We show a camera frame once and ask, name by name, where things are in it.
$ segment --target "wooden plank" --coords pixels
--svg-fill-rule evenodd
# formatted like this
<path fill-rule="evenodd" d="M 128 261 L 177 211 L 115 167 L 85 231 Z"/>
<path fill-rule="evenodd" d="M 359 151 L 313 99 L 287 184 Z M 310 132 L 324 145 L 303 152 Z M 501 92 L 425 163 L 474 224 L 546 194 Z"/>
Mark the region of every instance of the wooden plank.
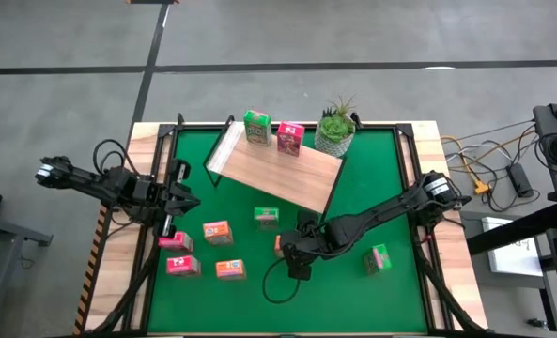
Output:
<path fill-rule="evenodd" d="M 445 163 L 444 153 L 441 146 L 439 130 L 437 123 L 434 121 L 370 121 L 364 122 L 365 125 L 371 124 L 395 124 L 395 123 L 411 123 L 413 126 L 415 144 L 418 150 L 420 166 L 423 172 L 435 170 L 449 175 L 447 165 Z M 188 123 L 188 125 L 205 125 L 218 123 Z M 141 174 L 148 174 L 150 164 L 155 150 L 155 142 L 157 140 L 157 130 L 160 123 L 136 123 L 132 132 L 129 153 L 136 168 Z M 404 152 L 404 160 L 406 163 L 406 173 L 410 179 L 413 178 L 411 171 L 411 154 L 408 152 L 407 142 L 402 138 L 402 147 Z M 169 143 L 163 147 L 162 156 L 162 174 L 165 168 L 165 159 L 167 158 L 167 149 Z M 158 180 L 162 179 L 162 174 L 158 176 Z M 446 213 L 448 218 L 459 221 L 459 214 L 450 211 Z M 121 214 L 116 215 L 119 223 L 127 221 L 123 219 Z M 111 229 L 117 228 L 118 225 L 111 224 Z M 147 246 L 150 245 L 152 236 L 150 232 L 147 234 Z M 102 253 L 100 277 L 97 280 L 95 293 L 92 299 L 92 305 L 86 321 L 86 329 L 93 329 L 98 326 L 102 320 L 116 305 L 121 295 L 125 292 L 130 280 L 130 271 L 132 270 L 132 260 L 136 249 L 136 241 L 138 239 L 138 227 L 131 227 L 116 233 L 109 239 L 105 245 L 104 253 Z M 464 238 L 463 229 L 450 223 L 441 223 L 435 229 L 435 240 L 439 246 L 439 254 L 441 259 L 441 267 L 444 274 L 444 280 L 447 287 L 452 291 L 462 308 L 471 316 L 471 318 L 483 326 L 487 327 L 487 320 L 483 310 L 482 301 L 478 292 L 474 273 L 472 269 L 472 261 L 468 253 L 466 239 Z M 136 306 L 132 323 L 137 324 L 142 314 L 142 297 L 144 288 L 141 288 L 136 298 Z M 429 295 L 433 304 L 438 327 L 442 327 L 441 309 L 439 297 L 434 287 L 429 285 Z"/>
<path fill-rule="evenodd" d="M 252 144 L 246 140 L 242 123 L 234 122 L 208 169 L 323 213 L 343 161 L 307 146 L 301 146 L 299 157 L 287 155 L 276 149 L 276 136 L 271 139 L 270 146 Z"/>

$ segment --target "juice box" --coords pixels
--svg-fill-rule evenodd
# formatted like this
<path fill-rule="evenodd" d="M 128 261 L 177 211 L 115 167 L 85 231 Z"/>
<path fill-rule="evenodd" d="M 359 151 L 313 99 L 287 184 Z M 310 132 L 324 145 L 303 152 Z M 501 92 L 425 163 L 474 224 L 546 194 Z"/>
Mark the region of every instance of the juice box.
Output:
<path fill-rule="evenodd" d="M 299 149 L 301 148 L 304 133 L 304 126 L 294 123 L 280 122 L 280 128 L 278 128 L 278 131 L 276 132 L 278 151 L 299 157 Z"/>
<path fill-rule="evenodd" d="M 232 230 L 228 221 L 203 224 L 205 240 L 211 245 L 228 245 L 233 243 Z"/>
<path fill-rule="evenodd" d="M 244 269 L 242 259 L 215 263 L 215 272 L 219 279 L 238 280 L 246 279 L 247 271 Z"/>
<path fill-rule="evenodd" d="M 269 115 L 248 110 L 244 114 L 244 130 L 247 141 L 262 146 L 269 146 L 271 142 L 271 119 Z"/>
<path fill-rule="evenodd" d="M 371 247 L 363 256 L 365 269 L 369 275 L 373 275 L 381 270 L 391 268 L 391 258 L 387 253 L 387 247 L 379 244 Z"/>
<path fill-rule="evenodd" d="M 201 274 L 201 262 L 191 255 L 167 258 L 165 271 L 174 276 L 194 276 Z"/>
<path fill-rule="evenodd" d="M 278 258 L 282 258 L 285 256 L 285 253 L 282 252 L 282 248 L 280 247 L 280 235 L 276 236 L 276 242 L 274 243 L 274 254 Z"/>
<path fill-rule="evenodd" d="M 183 231 L 177 231 L 173 238 L 159 238 L 160 248 L 190 254 L 194 250 L 194 240 Z"/>
<path fill-rule="evenodd" d="M 278 207 L 256 207 L 253 217 L 259 229 L 270 230 L 278 228 Z"/>

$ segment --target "gray floor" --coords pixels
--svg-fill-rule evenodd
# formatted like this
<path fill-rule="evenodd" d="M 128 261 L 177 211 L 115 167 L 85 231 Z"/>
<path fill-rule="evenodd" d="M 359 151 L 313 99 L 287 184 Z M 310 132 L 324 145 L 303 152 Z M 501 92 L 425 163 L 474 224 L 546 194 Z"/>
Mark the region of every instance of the gray floor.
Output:
<path fill-rule="evenodd" d="M 121 0 L 0 0 L 0 67 L 142 66 L 159 9 Z M 197 0 L 171 7 L 157 64 L 537 59 L 557 59 L 557 0 Z M 24 249 L 37 264 L 16 272 L 1 337 L 70 333 L 98 203 L 41 188 L 33 175 L 40 157 L 67 155 L 91 168 L 98 141 L 126 140 L 141 80 L 0 76 L 1 216 L 54 234 L 50 248 Z M 355 95 L 365 120 L 437 120 L 442 134 L 461 136 L 529 119 L 535 105 L 557 102 L 557 68 L 156 74 L 143 120 L 173 121 L 181 112 L 189 121 L 217 121 L 247 108 L 317 120 L 337 95 Z M 505 141 L 526 127 L 488 137 Z M 499 155 L 486 163 L 506 164 Z M 532 152 L 522 163 L 534 187 L 549 192 L 549 175 Z M 453 178 L 470 193 L 465 175 Z M 511 187 L 501 186 L 504 203 Z M 547 204 L 541 197 L 510 213 Z M 474 200 L 467 210 L 487 209 Z M 536 291 L 480 288 L 492 329 L 557 336 L 523 324 L 543 317 Z"/>

